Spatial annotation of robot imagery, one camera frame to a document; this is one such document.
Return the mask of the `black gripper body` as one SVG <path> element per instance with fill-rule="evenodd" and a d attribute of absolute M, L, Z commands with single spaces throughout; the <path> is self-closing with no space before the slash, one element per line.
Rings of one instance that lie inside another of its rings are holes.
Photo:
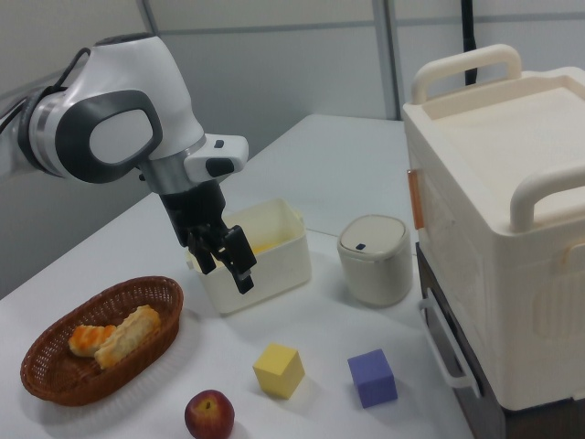
<path fill-rule="evenodd" d="M 160 199 L 182 247 L 213 253 L 223 248 L 221 239 L 227 226 L 222 213 L 226 201 L 217 180 L 182 193 L 161 195 Z"/>

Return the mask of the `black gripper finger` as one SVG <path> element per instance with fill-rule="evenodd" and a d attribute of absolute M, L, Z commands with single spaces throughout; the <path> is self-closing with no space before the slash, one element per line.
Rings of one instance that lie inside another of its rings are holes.
<path fill-rule="evenodd" d="M 243 228 L 235 225 L 221 238 L 219 256 L 229 270 L 240 294 L 250 291 L 254 282 L 251 268 L 257 263 Z"/>
<path fill-rule="evenodd" d="M 203 238 L 193 233 L 188 234 L 187 249 L 195 257 L 203 274 L 209 274 L 217 267 L 209 246 Z"/>

